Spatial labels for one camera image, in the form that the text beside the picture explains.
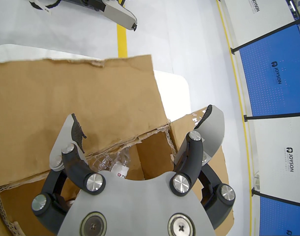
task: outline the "joyson logo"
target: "joyson logo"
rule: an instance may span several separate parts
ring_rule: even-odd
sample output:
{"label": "joyson logo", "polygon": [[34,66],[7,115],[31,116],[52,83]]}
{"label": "joyson logo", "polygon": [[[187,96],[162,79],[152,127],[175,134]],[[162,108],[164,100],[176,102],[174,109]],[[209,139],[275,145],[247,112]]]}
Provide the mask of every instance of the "joyson logo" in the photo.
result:
{"label": "joyson logo", "polygon": [[256,0],[249,0],[249,5],[253,11],[253,13],[259,12],[259,6]]}
{"label": "joyson logo", "polygon": [[289,172],[294,172],[294,158],[293,158],[293,148],[288,147],[284,149],[284,160],[285,167]]}

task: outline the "corrugated cardboard edge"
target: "corrugated cardboard edge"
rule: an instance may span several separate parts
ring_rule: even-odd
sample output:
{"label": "corrugated cardboard edge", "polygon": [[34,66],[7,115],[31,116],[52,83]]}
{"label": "corrugated cardboard edge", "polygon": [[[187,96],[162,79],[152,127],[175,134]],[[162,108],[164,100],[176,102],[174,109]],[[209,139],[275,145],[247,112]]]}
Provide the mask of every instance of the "corrugated cardboard edge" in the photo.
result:
{"label": "corrugated cardboard edge", "polygon": [[[55,63],[73,63],[73,64],[90,64],[92,66],[97,66],[97,67],[104,67],[106,60],[110,59],[52,59],[52,58],[39,58],[37,60],[49,60]],[[35,61],[29,60],[29,59],[24,59],[24,60],[18,60],[19,61]]]}
{"label": "corrugated cardboard edge", "polygon": [[[112,145],[109,148],[103,149],[102,152],[89,154],[86,158],[87,158],[88,161],[91,160],[91,159],[94,159],[94,158],[100,158],[100,157],[106,155],[109,152],[118,152],[118,151],[120,151],[120,150],[122,150],[126,147],[130,147],[130,146],[133,146],[135,144],[141,143],[142,140],[150,137],[151,135],[157,134],[158,132],[165,132],[168,144],[169,144],[169,146],[171,147],[171,150],[172,150],[171,162],[173,162],[174,161],[174,156],[176,155],[176,150],[175,150],[174,144],[173,144],[173,142],[170,138],[169,129],[170,129],[170,122],[167,125],[164,125],[164,126],[162,126],[160,128],[157,128],[157,129],[154,129],[154,130],[152,130],[150,132],[147,132],[145,134],[142,134],[140,136],[131,138],[131,139],[125,141],[125,142],[118,142],[118,143]],[[0,193],[4,190],[9,190],[9,189],[12,189],[12,188],[16,188],[16,187],[19,187],[23,184],[33,183],[33,182],[45,179],[47,177],[48,173],[49,173],[49,171],[46,171],[42,174],[37,174],[35,176],[17,181],[15,183],[11,183],[11,184],[1,186],[0,187]],[[0,197],[0,215],[1,215],[1,218],[3,219],[3,222],[5,223],[5,225],[7,226],[7,228],[11,231],[11,233],[13,235],[25,236],[25,234],[22,231],[22,229],[21,229],[20,225],[18,224],[18,222],[16,222],[16,221],[10,222],[9,219],[7,218],[7,213],[6,213],[6,211],[3,207],[1,197]]]}

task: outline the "gray floor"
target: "gray floor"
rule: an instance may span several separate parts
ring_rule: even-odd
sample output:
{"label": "gray floor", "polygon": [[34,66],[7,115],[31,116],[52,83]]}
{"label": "gray floor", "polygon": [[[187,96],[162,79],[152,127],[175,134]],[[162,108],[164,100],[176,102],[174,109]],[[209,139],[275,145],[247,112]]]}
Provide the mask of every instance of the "gray floor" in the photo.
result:
{"label": "gray floor", "polygon": [[[40,0],[50,4],[53,0]],[[249,179],[241,112],[230,54],[215,0],[130,0],[138,19],[127,31],[128,56],[152,54],[155,70],[182,75],[192,110],[214,104],[224,112],[223,151],[236,192],[229,235],[249,235]],[[28,0],[0,0],[0,44],[20,44],[97,58],[117,57],[116,24],[67,2],[52,15]]]}

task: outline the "torn cardboard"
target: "torn cardboard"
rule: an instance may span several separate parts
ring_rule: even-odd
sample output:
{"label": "torn cardboard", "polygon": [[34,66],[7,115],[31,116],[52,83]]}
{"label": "torn cardboard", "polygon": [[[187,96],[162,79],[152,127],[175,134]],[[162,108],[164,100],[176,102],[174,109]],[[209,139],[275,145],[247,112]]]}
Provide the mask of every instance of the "torn cardboard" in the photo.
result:
{"label": "torn cardboard", "polygon": [[[195,123],[188,116],[169,123],[151,57],[87,63],[0,64],[0,232],[6,225],[13,235],[52,235],[33,215],[31,202],[41,191],[49,153],[70,113],[87,135],[83,148],[89,163],[131,146],[127,179],[151,179],[173,170],[174,145]],[[226,174],[224,158],[218,165]],[[74,198],[78,190],[69,180],[62,196]],[[232,225],[230,220],[226,233]]]}

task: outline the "white banner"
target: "white banner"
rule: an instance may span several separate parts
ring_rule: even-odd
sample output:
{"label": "white banner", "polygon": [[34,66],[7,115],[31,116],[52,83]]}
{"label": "white banner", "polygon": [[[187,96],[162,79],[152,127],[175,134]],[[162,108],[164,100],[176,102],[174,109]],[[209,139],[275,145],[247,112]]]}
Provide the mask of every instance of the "white banner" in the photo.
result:
{"label": "white banner", "polygon": [[300,117],[253,121],[260,192],[300,203]]}
{"label": "white banner", "polygon": [[233,25],[236,46],[294,21],[286,0],[224,0]]}

